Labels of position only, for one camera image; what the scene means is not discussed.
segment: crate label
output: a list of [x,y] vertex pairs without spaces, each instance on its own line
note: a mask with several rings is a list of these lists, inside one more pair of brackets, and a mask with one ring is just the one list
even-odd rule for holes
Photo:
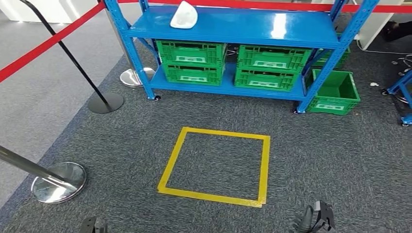
[[207,82],[207,78],[204,77],[191,77],[191,76],[180,76],[182,81],[196,81],[196,82]]
[[200,62],[206,63],[204,57],[185,57],[185,56],[176,56],[176,61],[178,62]]
[[340,110],[343,111],[345,109],[344,106],[335,106],[335,105],[326,105],[326,104],[317,104],[315,108],[322,108],[322,109],[330,109],[330,110]]
[[258,81],[250,81],[250,86],[265,86],[265,87],[279,87],[278,83],[267,83],[267,82],[258,82]]
[[264,62],[264,61],[255,61],[253,64],[256,67],[273,67],[273,68],[283,68],[286,69],[286,63],[282,62]]

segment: yellow floor tape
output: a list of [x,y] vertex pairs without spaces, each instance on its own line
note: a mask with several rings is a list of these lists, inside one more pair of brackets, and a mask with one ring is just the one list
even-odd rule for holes
[[[179,155],[179,151],[183,145],[183,141],[185,140],[187,133],[205,133],[205,134],[214,134],[214,135],[222,135],[222,136],[230,136],[230,137],[244,137],[244,138],[263,140],[262,160],[260,164],[258,199],[248,200],[248,199],[225,197],[225,196],[206,194],[206,193],[198,193],[198,192],[192,192],[192,191],[180,190],[180,189],[174,189],[174,188],[167,188],[166,184],[169,180],[170,174],[172,173],[174,164],[176,163],[177,156]],[[170,195],[175,195],[175,196],[201,199],[201,200],[209,200],[209,201],[217,201],[217,202],[236,204],[236,205],[262,207],[262,204],[266,203],[266,193],[267,193],[267,186],[268,186],[268,170],[269,170],[269,150],[270,150],[270,136],[267,136],[267,135],[251,134],[251,133],[236,133],[236,132],[229,132],[229,131],[206,130],[206,129],[191,128],[191,127],[183,127],[182,131],[179,134],[179,137],[177,138],[176,145],[174,146],[174,149],[166,165],[165,171],[163,172],[162,178],[160,179],[159,185],[157,186],[157,189],[159,193],[170,194]]]

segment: retractable belt barrier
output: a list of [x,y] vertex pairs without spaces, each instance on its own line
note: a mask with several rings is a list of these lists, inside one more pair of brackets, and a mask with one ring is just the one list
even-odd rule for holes
[[[137,0],[118,0],[119,3],[137,3]],[[181,0],[153,0],[150,3],[161,4],[180,4]],[[268,10],[293,10],[293,11],[330,11],[332,4],[311,4],[311,3],[286,3],[286,2],[259,2],[259,1],[232,1],[232,0],[188,0],[192,5],[215,6],[215,7],[232,7],[232,8],[258,8]],[[56,35],[50,37],[39,46],[21,56],[11,64],[0,70],[0,83],[10,77],[12,74],[23,68],[29,62],[40,56],[50,49],[53,45],[64,39],[74,30],[82,26],[89,19],[105,8],[104,1],[100,1],[96,6],[90,9],[76,21],[62,29]],[[342,12],[353,13],[358,10],[357,5],[345,5]],[[412,5],[379,5],[374,13],[412,13]]]

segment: cart wheel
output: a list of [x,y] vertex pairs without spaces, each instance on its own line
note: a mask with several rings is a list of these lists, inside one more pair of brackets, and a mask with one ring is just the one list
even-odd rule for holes
[[388,90],[386,90],[386,89],[382,89],[381,94],[382,94],[383,96],[387,96],[387,95],[389,95],[389,92],[388,92]]

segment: blue metal shelf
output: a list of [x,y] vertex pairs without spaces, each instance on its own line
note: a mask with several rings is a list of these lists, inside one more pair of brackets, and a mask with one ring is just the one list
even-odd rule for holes
[[226,63],[226,70],[223,73],[222,85],[208,86],[185,83],[170,83],[166,80],[162,66],[156,71],[149,86],[154,89],[178,90],[178,91],[194,91],[212,94],[262,97],[282,100],[303,100],[305,98],[302,77],[298,79],[293,86],[291,92],[271,91],[251,88],[236,87],[233,85],[235,78],[236,64]]
[[[335,0],[330,13],[196,7],[198,21],[191,29],[176,29],[170,26],[176,6],[149,7],[146,0],[139,0],[143,15],[134,25],[130,25],[121,13],[117,0],[104,0],[104,2],[110,13],[109,16],[116,25],[127,58],[130,59],[133,69],[140,77],[148,99],[156,99],[153,89],[158,88],[299,100],[296,112],[304,113],[379,0],[363,0],[339,38],[335,33],[333,22],[346,0]],[[291,92],[235,87],[233,85],[235,66],[231,64],[224,73],[221,86],[205,86],[168,83],[161,66],[152,80],[149,80],[143,70],[133,37],[139,38],[155,56],[157,56],[156,44],[153,43],[151,47],[143,38],[315,48],[311,59],[314,59],[317,48],[330,49],[332,53],[319,76],[307,90],[304,88],[302,78],[295,83]]]
[[[412,70],[408,71],[398,82],[387,89],[387,94],[396,95],[398,91],[402,92],[406,101],[408,102],[409,109],[412,109],[412,93],[408,90],[408,85],[412,84]],[[402,124],[404,126],[412,125],[412,113],[407,113],[401,117]]]
[[191,29],[176,29],[170,21],[175,6],[151,6],[125,31],[140,38],[228,42],[335,49],[340,45],[330,15],[324,12],[196,7]]

